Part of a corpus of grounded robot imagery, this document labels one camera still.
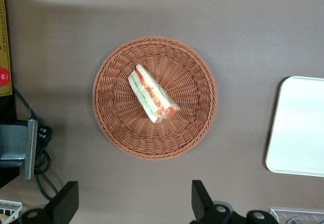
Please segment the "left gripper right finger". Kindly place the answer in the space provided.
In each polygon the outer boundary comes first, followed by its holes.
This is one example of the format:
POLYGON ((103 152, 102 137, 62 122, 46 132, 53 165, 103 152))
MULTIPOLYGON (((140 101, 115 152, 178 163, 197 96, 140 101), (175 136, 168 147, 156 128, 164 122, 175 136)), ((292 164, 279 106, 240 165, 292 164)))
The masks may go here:
POLYGON ((193 180, 191 186, 193 223, 214 223, 214 203, 201 180, 193 180))

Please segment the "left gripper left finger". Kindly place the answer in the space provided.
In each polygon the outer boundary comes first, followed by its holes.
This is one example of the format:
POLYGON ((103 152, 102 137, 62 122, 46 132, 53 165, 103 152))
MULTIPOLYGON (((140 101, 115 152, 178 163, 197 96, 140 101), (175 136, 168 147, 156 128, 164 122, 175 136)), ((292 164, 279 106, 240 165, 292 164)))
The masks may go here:
POLYGON ((79 208, 78 182, 70 181, 45 206, 52 223, 70 223, 79 208))

